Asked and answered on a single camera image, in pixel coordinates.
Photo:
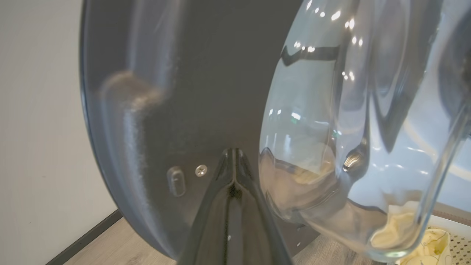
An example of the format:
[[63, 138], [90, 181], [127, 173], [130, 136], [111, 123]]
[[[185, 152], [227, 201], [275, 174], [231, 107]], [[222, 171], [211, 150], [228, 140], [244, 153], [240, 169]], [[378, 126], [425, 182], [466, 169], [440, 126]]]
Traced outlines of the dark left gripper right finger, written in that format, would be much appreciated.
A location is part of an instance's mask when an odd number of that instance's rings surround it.
[[242, 264], [293, 265], [247, 156], [235, 150], [235, 187], [240, 191]]

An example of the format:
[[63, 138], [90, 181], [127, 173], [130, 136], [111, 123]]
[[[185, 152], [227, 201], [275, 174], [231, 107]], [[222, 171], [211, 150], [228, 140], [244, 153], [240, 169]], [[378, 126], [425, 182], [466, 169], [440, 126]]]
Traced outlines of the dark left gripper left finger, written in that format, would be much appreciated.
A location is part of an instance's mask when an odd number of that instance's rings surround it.
[[233, 149], [226, 149], [208, 185], [178, 265], [226, 265]]

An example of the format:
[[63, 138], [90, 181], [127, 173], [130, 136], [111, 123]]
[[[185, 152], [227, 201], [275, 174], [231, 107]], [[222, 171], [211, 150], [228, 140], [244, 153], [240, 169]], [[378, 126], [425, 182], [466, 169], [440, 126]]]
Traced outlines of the black round glass washer door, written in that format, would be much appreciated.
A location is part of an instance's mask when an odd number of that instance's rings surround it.
[[84, 0], [81, 97], [111, 197], [177, 261], [233, 149], [291, 260], [393, 265], [471, 226], [471, 0]]

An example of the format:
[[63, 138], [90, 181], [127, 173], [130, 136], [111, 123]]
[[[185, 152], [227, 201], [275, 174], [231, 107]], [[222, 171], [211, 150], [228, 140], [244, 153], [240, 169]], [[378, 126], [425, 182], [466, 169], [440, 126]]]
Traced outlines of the pale yellow printed garment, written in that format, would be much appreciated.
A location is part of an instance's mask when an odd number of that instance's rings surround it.
[[441, 229], [427, 229], [421, 243], [397, 265], [452, 265], [450, 234]]

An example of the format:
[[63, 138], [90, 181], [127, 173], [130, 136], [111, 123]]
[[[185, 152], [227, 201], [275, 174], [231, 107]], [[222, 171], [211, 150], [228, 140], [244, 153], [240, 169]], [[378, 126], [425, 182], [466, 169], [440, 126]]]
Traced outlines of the white perforated laundry basket brown rim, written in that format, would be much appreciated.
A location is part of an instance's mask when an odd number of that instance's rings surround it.
[[471, 226], [433, 215], [427, 229], [441, 229], [450, 234], [452, 265], [471, 265]]

